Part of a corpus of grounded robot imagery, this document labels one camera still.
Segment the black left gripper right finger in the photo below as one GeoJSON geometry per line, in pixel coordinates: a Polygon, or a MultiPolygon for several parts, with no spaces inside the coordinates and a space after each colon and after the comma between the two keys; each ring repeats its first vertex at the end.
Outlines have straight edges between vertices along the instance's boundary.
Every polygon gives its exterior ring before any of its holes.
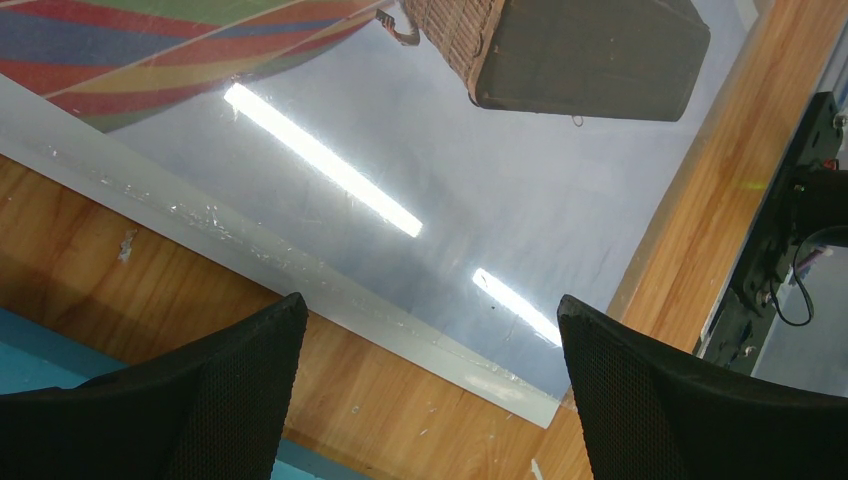
{"type": "Polygon", "coordinates": [[[847,401],[736,373],[564,296],[557,318],[597,479],[843,479],[847,401]]]}

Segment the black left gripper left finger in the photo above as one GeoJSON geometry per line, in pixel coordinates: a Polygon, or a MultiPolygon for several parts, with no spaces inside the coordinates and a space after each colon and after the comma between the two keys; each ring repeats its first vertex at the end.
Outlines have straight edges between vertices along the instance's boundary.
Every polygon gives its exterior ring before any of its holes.
{"type": "Polygon", "coordinates": [[[1,398],[5,479],[267,479],[308,308],[298,293],[83,384],[1,398]]]}

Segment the wooden photo frame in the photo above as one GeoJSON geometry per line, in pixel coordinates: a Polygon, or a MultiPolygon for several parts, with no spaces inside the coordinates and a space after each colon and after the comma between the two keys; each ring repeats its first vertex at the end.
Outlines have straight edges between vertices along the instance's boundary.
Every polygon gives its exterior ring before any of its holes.
{"type": "MultiPolygon", "coordinates": [[[[127,366],[39,324],[1,311],[1,392],[72,388],[127,366]]],[[[273,479],[363,479],[365,476],[289,440],[279,442],[273,479]]]]}

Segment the hot air balloon photo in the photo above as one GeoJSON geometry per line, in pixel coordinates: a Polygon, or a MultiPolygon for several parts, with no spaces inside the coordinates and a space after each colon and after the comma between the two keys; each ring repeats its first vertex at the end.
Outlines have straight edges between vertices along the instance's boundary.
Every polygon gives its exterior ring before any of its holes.
{"type": "Polygon", "coordinates": [[[409,1],[5,1],[1,150],[548,427],[554,310],[607,307],[764,1],[558,1],[473,97],[409,1]]]}

